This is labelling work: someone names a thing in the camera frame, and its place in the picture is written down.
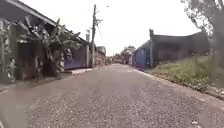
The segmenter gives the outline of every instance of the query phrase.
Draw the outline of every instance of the road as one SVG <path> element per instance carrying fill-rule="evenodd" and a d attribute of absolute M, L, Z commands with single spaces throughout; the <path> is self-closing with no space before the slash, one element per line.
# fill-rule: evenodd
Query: road
<path fill-rule="evenodd" d="M 123 65 L 0 93 L 11 128 L 224 128 L 224 103 Z"/>

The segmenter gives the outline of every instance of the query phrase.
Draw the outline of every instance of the grass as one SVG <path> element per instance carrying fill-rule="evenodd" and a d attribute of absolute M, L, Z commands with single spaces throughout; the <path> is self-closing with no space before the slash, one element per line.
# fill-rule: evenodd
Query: grass
<path fill-rule="evenodd" d="M 217 93 L 222 90 L 224 70 L 216 68 L 213 71 L 213 80 L 211 80 L 210 64 L 208 56 L 191 57 L 176 62 L 160 64 L 151 73 L 171 82 L 191 87 L 219 98 Z"/>

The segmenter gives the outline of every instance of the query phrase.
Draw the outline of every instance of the asphalt road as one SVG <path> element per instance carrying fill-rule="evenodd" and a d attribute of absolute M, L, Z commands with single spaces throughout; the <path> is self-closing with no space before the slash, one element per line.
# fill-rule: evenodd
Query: asphalt road
<path fill-rule="evenodd" d="M 224 103 L 111 65 L 34 88 L 0 93 L 11 128 L 224 128 Z"/>

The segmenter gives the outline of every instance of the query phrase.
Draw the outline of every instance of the leafy tree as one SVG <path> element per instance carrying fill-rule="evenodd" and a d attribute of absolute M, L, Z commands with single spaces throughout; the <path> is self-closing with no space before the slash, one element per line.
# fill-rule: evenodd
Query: leafy tree
<path fill-rule="evenodd" d="M 222 0 L 181 0 L 191 21 L 211 41 L 212 59 L 224 66 L 224 5 Z"/>

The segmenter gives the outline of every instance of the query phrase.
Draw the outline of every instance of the overcast sky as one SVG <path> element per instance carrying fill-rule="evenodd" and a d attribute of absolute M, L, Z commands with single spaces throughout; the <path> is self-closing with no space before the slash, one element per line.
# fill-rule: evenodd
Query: overcast sky
<path fill-rule="evenodd" d="M 104 45 L 107 55 L 120 53 L 128 46 L 136 48 L 149 39 L 149 28 L 155 34 L 189 35 L 196 27 L 184 13 L 180 0 L 21 0 L 47 17 L 57 20 L 73 32 L 91 28 L 93 5 L 102 19 L 97 30 L 96 45 Z"/>

